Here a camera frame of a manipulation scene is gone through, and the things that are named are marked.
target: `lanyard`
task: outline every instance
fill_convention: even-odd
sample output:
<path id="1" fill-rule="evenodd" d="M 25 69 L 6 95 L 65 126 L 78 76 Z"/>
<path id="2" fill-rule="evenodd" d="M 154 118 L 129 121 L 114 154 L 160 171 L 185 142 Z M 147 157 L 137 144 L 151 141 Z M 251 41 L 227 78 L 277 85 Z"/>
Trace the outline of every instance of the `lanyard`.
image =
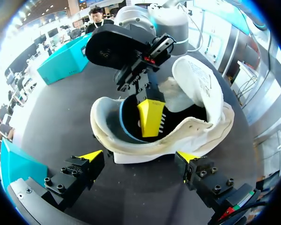
<path id="1" fill-rule="evenodd" d="M 102 20 L 101 26 L 103 26 L 104 20 Z M 98 28 L 97 24 L 94 23 L 95 27 Z"/>

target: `shoe tongue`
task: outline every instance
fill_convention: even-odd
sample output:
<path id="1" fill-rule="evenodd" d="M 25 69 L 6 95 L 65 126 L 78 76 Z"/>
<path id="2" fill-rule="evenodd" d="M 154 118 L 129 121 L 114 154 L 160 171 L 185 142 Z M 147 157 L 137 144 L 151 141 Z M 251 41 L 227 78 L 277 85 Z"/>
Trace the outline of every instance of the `shoe tongue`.
<path id="1" fill-rule="evenodd" d="M 213 71 L 186 55 L 175 61 L 172 73 L 184 93 L 197 106 L 206 108 L 207 121 L 216 125 L 222 114 L 223 95 Z"/>

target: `bolt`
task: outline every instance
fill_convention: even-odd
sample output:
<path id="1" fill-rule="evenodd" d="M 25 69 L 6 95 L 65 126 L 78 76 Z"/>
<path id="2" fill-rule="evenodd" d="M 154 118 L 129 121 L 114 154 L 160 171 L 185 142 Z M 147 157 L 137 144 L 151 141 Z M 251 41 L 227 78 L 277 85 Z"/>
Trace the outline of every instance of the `bolt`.
<path id="1" fill-rule="evenodd" d="M 213 191 L 217 194 L 221 191 L 221 186 L 220 185 L 216 185 L 213 189 Z"/>
<path id="2" fill-rule="evenodd" d="M 63 186 L 62 184 L 58 184 L 56 188 L 60 193 L 63 193 L 66 190 L 65 186 Z"/>
<path id="3" fill-rule="evenodd" d="M 216 168 L 216 167 L 212 167 L 212 168 L 211 168 L 211 173 L 212 173 L 212 174 L 215 174 L 216 172 L 217 172 L 217 168 Z"/>
<path id="4" fill-rule="evenodd" d="M 26 193 L 30 194 L 32 192 L 31 188 L 26 188 Z"/>
<path id="5" fill-rule="evenodd" d="M 232 186 L 234 184 L 234 179 L 233 178 L 228 179 L 226 184 L 228 186 Z"/>
<path id="6" fill-rule="evenodd" d="M 73 177 L 78 177 L 79 173 L 76 170 L 74 170 L 74 171 L 72 171 L 72 176 Z"/>
<path id="7" fill-rule="evenodd" d="M 49 177 L 46 177 L 46 178 L 44 179 L 44 182 L 45 182 L 45 184 L 48 185 L 48 186 L 51 186 L 51 185 L 52 185 L 52 180 L 51 180 Z"/>
<path id="8" fill-rule="evenodd" d="M 62 167 L 62 168 L 61 168 L 61 172 L 67 174 L 67 173 L 68 173 L 68 170 L 67 170 L 65 167 Z"/>
<path id="9" fill-rule="evenodd" d="M 200 172 L 200 177 L 203 178 L 203 177 L 206 176 L 206 174 L 207 174 L 207 172 L 205 170 L 203 170 L 203 171 Z"/>

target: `black table surface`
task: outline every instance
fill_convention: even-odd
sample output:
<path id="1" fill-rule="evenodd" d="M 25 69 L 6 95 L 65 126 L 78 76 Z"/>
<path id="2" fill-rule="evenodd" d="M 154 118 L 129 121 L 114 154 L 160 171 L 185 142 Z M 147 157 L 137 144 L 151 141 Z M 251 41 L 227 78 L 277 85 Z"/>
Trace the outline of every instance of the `black table surface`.
<path id="1" fill-rule="evenodd" d="M 198 52 L 190 53 L 210 67 L 216 75 L 234 112 L 235 120 L 228 136 L 208 156 L 219 170 L 234 178 L 235 187 L 256 184 L 253 142 L 246 118 L 236 97 L 221 74 Z M 157 72 L 158 81 L 171 76 L 175 58 Z M 100 97 L 126 97 L 116 91 L 115 70 L 89 63 L 83 72 L 44 87 L 32 110 L 22 149 L 59 173 L 64 159 L 104 149 L 92 137 L 90 109 Z M 207 224 L 213 211 L 195 191 L 189 191 L 176 171 L 173 155 L 154 161 L 117 165 L 105 155 L 105 168 L 90 191 L 85 190 L 65 213 L 90 224 Z"/>

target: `teal box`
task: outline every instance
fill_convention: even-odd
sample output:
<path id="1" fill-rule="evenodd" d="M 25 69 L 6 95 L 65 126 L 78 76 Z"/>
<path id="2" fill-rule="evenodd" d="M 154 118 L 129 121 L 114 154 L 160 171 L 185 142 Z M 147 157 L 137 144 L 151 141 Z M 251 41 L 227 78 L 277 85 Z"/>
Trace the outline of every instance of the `teal box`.
<path id="1" fill-rule="evenodd" d="M 47 166 L 39 163 L 5 138 L 2 139 L 0 163 L 1 181 L 6 192 L 8 185 L 19 178 L 27 180 L 31 177 L 44 187 Z"/>
<path id="2" fill-rule="evenodd" d="M 90 37 L 91 33 L 64 44 L 43 62 L 37 71 L 46 84 L 80 73 L 85 68 L 89 62 L 85 47 Z"/>

